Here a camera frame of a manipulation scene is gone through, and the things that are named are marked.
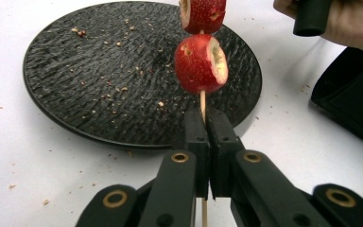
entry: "human hand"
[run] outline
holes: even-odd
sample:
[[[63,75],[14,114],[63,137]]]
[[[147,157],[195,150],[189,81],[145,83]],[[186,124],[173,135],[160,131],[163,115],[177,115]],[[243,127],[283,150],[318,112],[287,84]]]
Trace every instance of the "human hand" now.
[[[299,0],[274,0],[273,7],[296,19]],[[363,50],[363,0],[332,0],[322,38]]]

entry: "skewer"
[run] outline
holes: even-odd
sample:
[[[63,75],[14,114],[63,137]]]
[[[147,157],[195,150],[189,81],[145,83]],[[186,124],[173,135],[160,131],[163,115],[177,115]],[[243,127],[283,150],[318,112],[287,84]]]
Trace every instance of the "skewer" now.
[[[199,93],[199,106],[201,109],[202,120],[204,124],[206,124],[206,99],[205,99],[205,91],[201,91]],[[201,199],[201,212],[202,212],[202,227],[208,227],[208,203],[205,198]]]

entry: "textured plate surface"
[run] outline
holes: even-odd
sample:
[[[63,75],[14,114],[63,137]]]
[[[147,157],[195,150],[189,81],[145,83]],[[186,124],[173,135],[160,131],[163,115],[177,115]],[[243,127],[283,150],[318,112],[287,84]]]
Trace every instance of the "textured plate surface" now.
[[[79,37],[72,31],[85,30]],[[128,148],[170,148],[183,113],[198,107],[173,70],[183,38],[179,8],[116,2],[80,9],[46,27],[26,52],[26,88],[55,122],[89,138]],[[234,126],[252,111],[262,87],[257,59],[223,26],[214,36],[229,66],[227,84],[208,95]]]

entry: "apple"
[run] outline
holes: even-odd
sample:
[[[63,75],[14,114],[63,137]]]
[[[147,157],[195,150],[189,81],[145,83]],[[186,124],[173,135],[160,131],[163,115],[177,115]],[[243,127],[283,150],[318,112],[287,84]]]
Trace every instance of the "apple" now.
[[[179,83],[190,93],[211,94],[228,80],[225,53],[219,41],[209,34],[185,38],[177,47],[174,60]]]
[[[190,34],[218,31],[225,17],[226,0],[180,0],[182,28]]]

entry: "red apple skin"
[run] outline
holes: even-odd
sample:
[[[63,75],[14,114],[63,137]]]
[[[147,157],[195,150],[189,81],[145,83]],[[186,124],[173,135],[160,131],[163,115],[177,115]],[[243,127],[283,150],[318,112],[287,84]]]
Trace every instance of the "red apple skin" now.
[[[182,88],[187,92],[206,94],[221,88],[213,75],[207,46],[213,38],[208,34],[197,34],[184,39],[175,52],[175,72]]]
[[[211,34],[220,29],[226,0],[191,0],[190,22],[183,29],[190,34]]]

